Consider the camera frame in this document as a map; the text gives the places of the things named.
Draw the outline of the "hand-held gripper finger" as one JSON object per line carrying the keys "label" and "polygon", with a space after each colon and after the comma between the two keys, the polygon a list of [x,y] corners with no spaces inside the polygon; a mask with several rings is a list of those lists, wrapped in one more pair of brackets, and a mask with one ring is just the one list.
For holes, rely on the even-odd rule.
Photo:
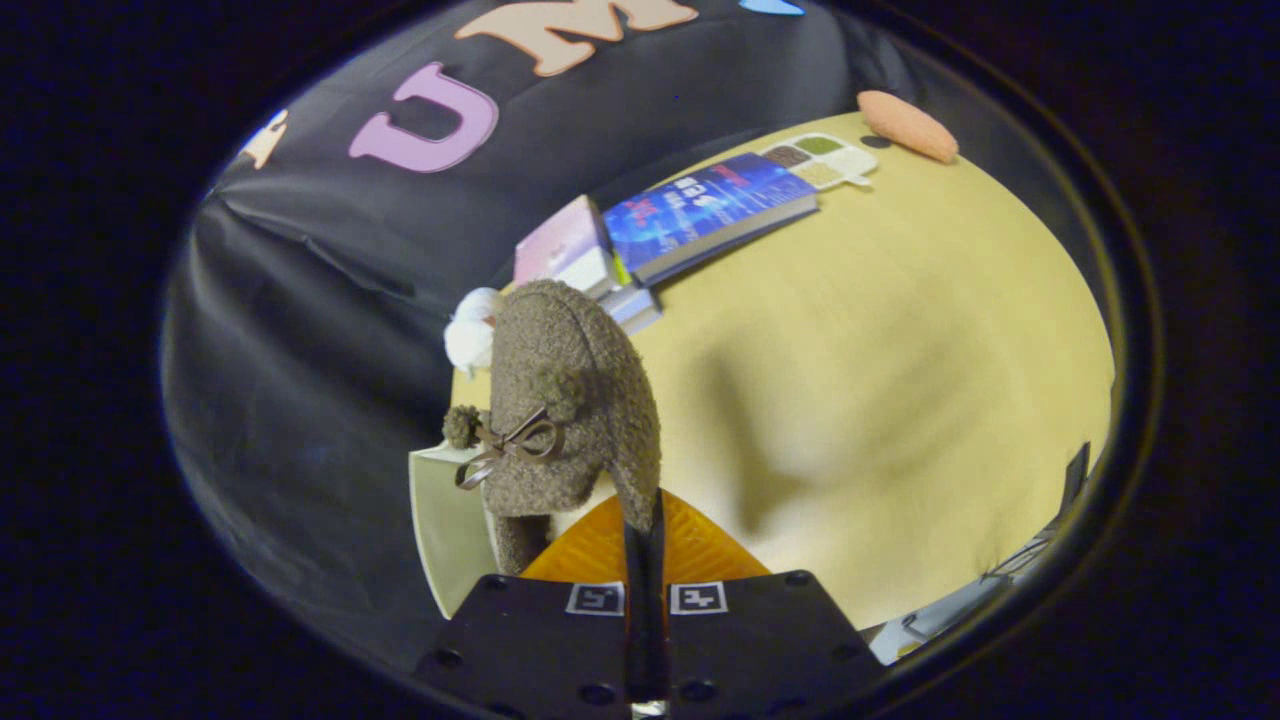
{"label": "hand-held gripper finger", "polygon": [[648,557],[617,498],[516,574],[434,551],[428,575],[445,620],[416,682],[471,717],[631,717],[648,684]]}
{"label": "hand-held gripper finger", "polygon": [[886,675],[813,571],[771,571],[668,491],[655,541],[650,647],[668,717],[817,719]]}

